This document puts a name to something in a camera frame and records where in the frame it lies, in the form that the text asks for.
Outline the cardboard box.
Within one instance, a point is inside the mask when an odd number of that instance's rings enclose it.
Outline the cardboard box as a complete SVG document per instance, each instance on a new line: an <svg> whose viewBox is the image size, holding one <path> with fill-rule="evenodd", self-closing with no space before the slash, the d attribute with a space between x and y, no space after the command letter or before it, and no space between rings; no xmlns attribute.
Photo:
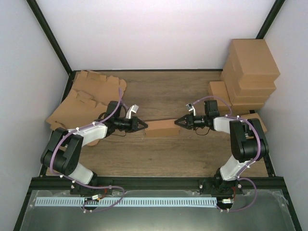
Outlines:
<svg viewBox="0 0 308 231"><path fill-rule="evenodd" d="M146 122L148 128L144 134L147 138L159 138L177 136L180 134L180 127L175 125L175 119L157 120Z"/></svg>

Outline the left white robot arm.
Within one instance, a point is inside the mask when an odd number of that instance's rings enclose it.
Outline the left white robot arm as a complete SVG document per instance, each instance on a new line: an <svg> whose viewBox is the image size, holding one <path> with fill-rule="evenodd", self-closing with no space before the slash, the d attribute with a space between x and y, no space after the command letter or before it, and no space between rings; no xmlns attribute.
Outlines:
<svg viewBox="0 0 308 231"><path fill-rule="evenodd" d="M74 129L57 128L52 133L40 162L61 176L80 183L87 194L94 194L98 190L98 182L94 179L95 173L79 162L82 147L104 139L116 130L133 133L148 128L148 124L132 115L137 112L137 105L125 109L126 115L121 117L123 107L122 102L111 101L106 111L91 124Z"/></svg>

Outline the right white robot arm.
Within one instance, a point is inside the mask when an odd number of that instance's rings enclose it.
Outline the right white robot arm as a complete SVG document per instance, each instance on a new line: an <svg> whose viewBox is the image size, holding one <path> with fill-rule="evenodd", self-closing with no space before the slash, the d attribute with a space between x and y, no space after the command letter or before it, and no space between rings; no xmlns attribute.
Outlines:
<svg viewBox="0 0 308 231"><path fill-rule="evenodd" d="M195 131L199 128L209 128L229 134L231 157L218 168L212 180L215 191L224 194L235 186L246 169L268 155L269 145L258 118L234 117L231 109L229 114L221 116L218 100L218 97L214 100L204 97L204 115L196 114L195 103L187 104L189 113L175 120L174 124Z"/></svg>

